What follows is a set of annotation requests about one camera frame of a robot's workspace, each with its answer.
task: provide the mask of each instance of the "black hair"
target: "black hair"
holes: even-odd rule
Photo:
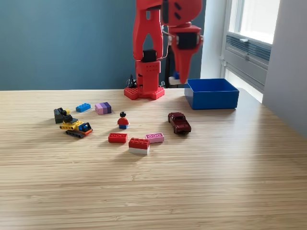
[[[126,112],[121,112],[121,113],[120,113],[120,117],[121,117],[121,118],[126,117],[126,115],[127,115]]]

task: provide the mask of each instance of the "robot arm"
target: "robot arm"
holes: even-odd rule
[[[180,82],[186,83],[191,57],[202,44],[201,29],[193,26],[193,20],[202,8],[202,0],[136,0],[136,19],[133,30],[133,56],[136,60],[137,89],[125,90],[131,99],[158,98],[164,94],[159,89],[159,73],[163,58],[163,33],[161,25],[169,28],[168,40],[175,54],[176,71]],[[146,36],[153,40],[153,50],[143,50]]]
[[[202,0],[163,0],[161,7],[161,24],[169,28],[171,43],[179,72],[180,82],[186,83],[192,55],[195,54],[203,37],[201,29],[193,26],[190,21],[197,17],[202,9]]]

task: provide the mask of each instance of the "blue plastic bin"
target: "blue plastic bin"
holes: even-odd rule
[[[239,90],[226,79],[190,79],[185,96],[192,109],[235,109]]]

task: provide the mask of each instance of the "red toy car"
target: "red toy car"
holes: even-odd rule
[[[172,124],[174,133],[176,134],[188,134],[192,130],[182,113],[170,113],[168,115],[168,122]]]

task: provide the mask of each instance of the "window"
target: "window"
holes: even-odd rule
[[[280,0],[227,0],[221,77],[230,70],[263,92]]]
[[[178,121],[178,120],[185,120],[186,118],[184,116],[176,116],[174,121]]]
[[[280,0],[233,0],[229,31],[272,44]]]

